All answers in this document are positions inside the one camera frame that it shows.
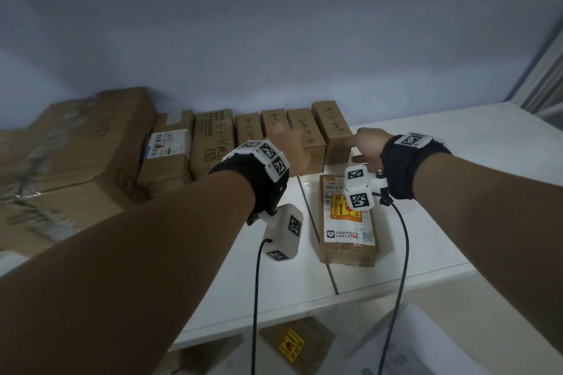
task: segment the person's left hand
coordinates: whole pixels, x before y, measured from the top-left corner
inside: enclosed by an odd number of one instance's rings
[[[289,176],[300,175],[311,163],[311,154],[303,150],[301,145],[302,136],[303,130],[291,129],[286,131],[284,124],[281,122],[276,122],[271,134],[267,136],[272,144],[285,154],[290,165]]]

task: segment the wristband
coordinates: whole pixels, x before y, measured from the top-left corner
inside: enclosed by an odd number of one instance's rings
[[[390,194],[395,199],[414,199],[414,174],[422,162],[436,153],[452,152],[429,135],[411,132],[390,138],[379,155]]]
[[[280,201],[289,180],[289,163],[282,151],[268,140],[248,141],[231,151],[221,163],[209,173],[234,171],[250,183],[255,194],[255,205],[247,224],[258,219],[258,214],[277,213]]]

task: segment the black wristband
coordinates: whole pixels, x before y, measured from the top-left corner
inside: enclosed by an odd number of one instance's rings
[[[252,215],[258,215],[262,211],[266,211],[270,215],[275,214],[275,208],[287,187],[289,170],[275,183],[268,176],[264,165],[253,155],[234,154],[227,160],[215,165],[209,171],[209,174],[226,170],[241,174],[250,183],[255,195]]]
[[[395,199],[414,199],[413,180],[419,166],[427,158],[436,153],[451,154],[444,144],[430,141],[424,147],[411,148],[404,145],[395,145],[402,137],[396,135],[385,144],[384,150],[379,155],[384,167],[385,178],[389,185],[389,192]]]

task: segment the person's left arm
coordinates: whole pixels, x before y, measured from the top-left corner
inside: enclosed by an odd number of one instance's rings
[[[301,133],[276,131],[269,139],[296,175],[310,160]],[[150,374],[204,297],[254,204],[242,175],[220,171],[7,273],[0,278],[2,372]]]

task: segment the hand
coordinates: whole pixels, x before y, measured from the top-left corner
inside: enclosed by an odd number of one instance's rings
[[[304,172],[311,163],[311,154],[303,150],[301,145],[302,129],[284,130],[284,124],[276,122],[268,139],[280,151],[283,151],[289,162],[289,176]]]
[[[357,147],[362,152],[353,156],[353,163],[367,163],[368,172],[375,173],[383,168],[379,155],[393,135],[379,128],[361,127],[357,134],[344,141],[345,147]]]

